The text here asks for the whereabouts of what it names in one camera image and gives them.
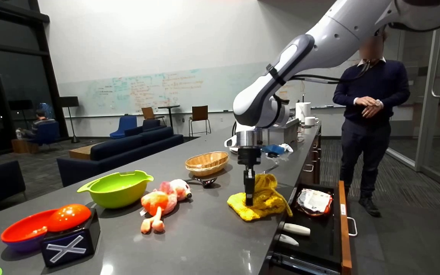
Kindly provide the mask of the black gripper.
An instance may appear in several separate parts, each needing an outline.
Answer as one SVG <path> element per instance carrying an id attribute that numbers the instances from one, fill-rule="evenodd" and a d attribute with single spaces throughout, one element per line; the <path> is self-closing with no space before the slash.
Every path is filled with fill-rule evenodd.
<path id="1" fill-rule="evenodd" d="M 246 207 L 254 205 L 254 192 L 256 192 L 256 170 L 254 167 L 262 162 L 262 150 L 259 147 L 240 147 L 239 158 L 240 166 L 245 166 L 243 184 L 246 193 Z"/>

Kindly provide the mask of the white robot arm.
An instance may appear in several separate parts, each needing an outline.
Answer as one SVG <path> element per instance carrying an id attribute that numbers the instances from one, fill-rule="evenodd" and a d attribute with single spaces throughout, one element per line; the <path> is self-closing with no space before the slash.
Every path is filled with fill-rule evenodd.
<path id="1" fill-rule="evenodd" d="M 390 144 L 390 118 L 410 98 L 405 66 L 385 57 L 389 27 L 414 33 L 439 30 L 440 0 L 337 0 L 234 100 L 234 117 L 240 124 L 268 129 L 285 114 L 277 97 L 280 88 L 308 69 L 335 68 L 359 54 L 359 62 L 340 77 L 334 103 L 346 109 L 340 179 L 352 184 L 355 166 L 364 164 L 359 204 L 370 213 L 378 211 L 373 193 Z"/>

